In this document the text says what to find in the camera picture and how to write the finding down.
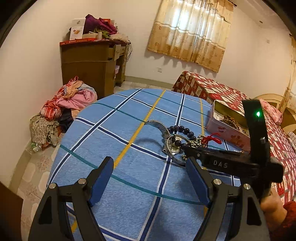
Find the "right hand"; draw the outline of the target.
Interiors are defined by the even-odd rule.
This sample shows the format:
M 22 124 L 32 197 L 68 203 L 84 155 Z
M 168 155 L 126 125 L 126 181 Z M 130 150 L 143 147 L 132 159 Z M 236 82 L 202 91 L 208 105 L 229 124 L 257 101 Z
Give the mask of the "right hand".
M 271 232 L 276 230 L 287 216 L 287 210 L 284 209 L 280 196 L 274 188 L 270 189 L 269 196 L 262 198 L 260 207 Z

